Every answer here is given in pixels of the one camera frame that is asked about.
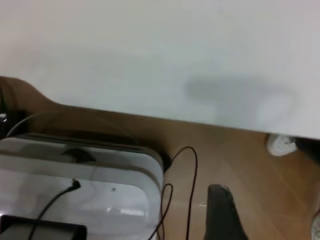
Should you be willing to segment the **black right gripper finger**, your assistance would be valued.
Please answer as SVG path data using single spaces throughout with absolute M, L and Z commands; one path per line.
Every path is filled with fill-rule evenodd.
M 211 184 L 207 192 L 206 240 L 247 240 L 233 195 L 228 187 Z

